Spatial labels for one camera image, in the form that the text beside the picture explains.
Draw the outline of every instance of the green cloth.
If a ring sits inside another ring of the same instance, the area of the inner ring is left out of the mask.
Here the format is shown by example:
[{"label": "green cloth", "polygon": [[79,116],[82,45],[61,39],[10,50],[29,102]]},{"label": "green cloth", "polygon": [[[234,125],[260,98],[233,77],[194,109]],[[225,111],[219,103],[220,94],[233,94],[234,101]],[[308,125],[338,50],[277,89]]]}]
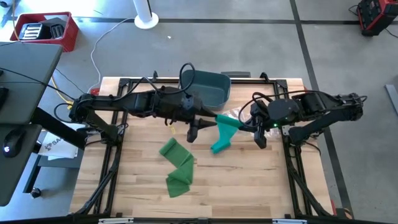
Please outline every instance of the green cloth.
[{"label": "green cloth", "polygon": [[193,156],[177,140],[171,138],[159,151],[177,169],[166,178],[170,197],[188,192],[193,181]]},{"label": "green cloth", "polygon": [[211,146],[211,150],[214,154],[230,147],[231,138],[238,131],[239,127],[242,126],[240,121],[221,114],[217,115],[216,122],[220,138]]}]

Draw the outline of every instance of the red plastic basket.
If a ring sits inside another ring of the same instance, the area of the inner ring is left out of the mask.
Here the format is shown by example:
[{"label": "red plastic basket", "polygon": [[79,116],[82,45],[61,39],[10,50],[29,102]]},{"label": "red plastic basket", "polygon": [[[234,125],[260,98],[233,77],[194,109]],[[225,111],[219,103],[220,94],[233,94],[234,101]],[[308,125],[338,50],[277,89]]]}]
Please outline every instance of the red plastic basket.
[{"label": "red plastic basket", "polygon": [[[36,43],[36,44],[59,44],[63,46],[64,52],[71,52],[75,48],[77,33],[79,32],[79,27],[76,25],[75,21],[72,19],[72,14],[70,12],[52,12],[52,13],[25,13],[18,17],[16,24],[16,32],[22,29],[22,26],[26,23],[31,22],[41,22],[46,20],[45,16],[68,16],[67,25],[63,33],[63,37],[59,39],[48,39],[48,40],[22,40],[23,42]],[[17,38],[14,32],[11,35],[10,40],[16,41]]]}]

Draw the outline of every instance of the gray floor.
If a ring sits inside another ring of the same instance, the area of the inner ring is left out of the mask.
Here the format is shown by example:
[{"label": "gray floor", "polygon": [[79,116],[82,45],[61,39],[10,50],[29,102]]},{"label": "gray floor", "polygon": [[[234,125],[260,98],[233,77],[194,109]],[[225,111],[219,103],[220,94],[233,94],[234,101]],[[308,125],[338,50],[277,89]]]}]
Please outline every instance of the gray floor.
[{"label": "gray floor", "polygon": [[[289,0],[151,0],[161,18],[177,19],[293,19]],[[347,8],[355,0],[296,0],[302,20],[349,20],[356,17]],[[74,16],[134,17],[130,0],[118,4],[108,1],[22,0],[16,14],[37,11],[71,11]],[[112,28],[112,23],[78,23],[80,33],[73,52],[65,53],[58,69],[80,88],[87,90],[97,82],[90,52],[95,40]],[[398,26],[389,30],[398,34]],[[358,26],[303,25],[308,51],[321,90],[331,94],[356,92],[368,95],[364,116],[357,122],[331,127],[353,213],[357,219],[380,222],[398,221],[398,175],[394,142],[398,117],[384,85],[398,80],[396,61],[398,39],[382,32],[366,38]],[[12,23],[0,30],[0,40],[8,39]],[[152,30],[139,30],[122,24],[107,35],[95,52],[104,76],[176,77],[184,62],[212,72],[248,71],[253,77],[267,72],[270,77],[302,78],[310,88],[307,68],[293,24],[192,24],[161,23]],[[59,74],[60,88],[71,95],[80,92]],[[52,113],[61,103],[47,90],[40,106]],[[66,110],[61,113],[67,116]],[[332,199],[340,205],[336,183],[323,138],[319,140],[322,161]],[[0,220],[66,215],[76,182],[77,170],[44,169],[36,186],[44,196],[32,200],[22,188],[34,161],[33,156],[12,198],[0,208]]]}]

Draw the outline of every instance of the paper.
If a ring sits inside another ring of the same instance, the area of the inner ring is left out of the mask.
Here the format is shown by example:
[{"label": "paper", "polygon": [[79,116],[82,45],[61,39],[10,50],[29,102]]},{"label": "paper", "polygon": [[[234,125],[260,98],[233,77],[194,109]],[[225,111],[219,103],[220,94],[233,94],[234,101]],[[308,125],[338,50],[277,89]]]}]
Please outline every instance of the paper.
[{"label": "paper", "polygon": [[[84,124],[64,124],[74,130],[85,127]],[[66,142],[62,138],[52,133],[47,133],[38,154],[42,156],[49,156],[49,160],[60,158],[73,159],[77,156],[77,152],[78,148],[76,146]]]}]

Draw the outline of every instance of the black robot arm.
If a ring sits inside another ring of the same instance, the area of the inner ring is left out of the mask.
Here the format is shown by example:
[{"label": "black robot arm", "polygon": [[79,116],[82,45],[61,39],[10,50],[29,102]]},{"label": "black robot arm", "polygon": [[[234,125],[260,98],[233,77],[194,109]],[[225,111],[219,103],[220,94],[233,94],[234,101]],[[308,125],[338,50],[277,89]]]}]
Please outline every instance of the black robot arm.
[{"label": "black robot arm", "polygon": [[206,109],[199,98],[179,90],[163,86],[159,90],[128,93],[121,97],[83,94],[74,102],[69,117],[73,122],[85,122],[99,129],[102,140],[111,144],[119,141],[118,127],[103,121],[95,113],[97,110],[127,111],[139,118],[159,117],[164,118],[165,123],[168,120],[170,123],[181,121],[190,125],[187,141],[193,142],[199,129],[216,125],[214,122],[196,119],[195,116],[215,117],[216,115]]},{"label": "black robot arm", "polygon": [[322,133],[323,129],[337,121],[356,121],[363,115],[365,96],[356,93],[331,96],[320,91],[311,91],[293,96],[291,99],[271,100],[266,105],[256,100],[251,105],[251,119],[240,129],[254,133],[254,141],[265,148],[265,131],[271,128],[294,125],[300,121],[312,121],[305,126],[289,129],[292,144],[301,144],[311,134]]}]

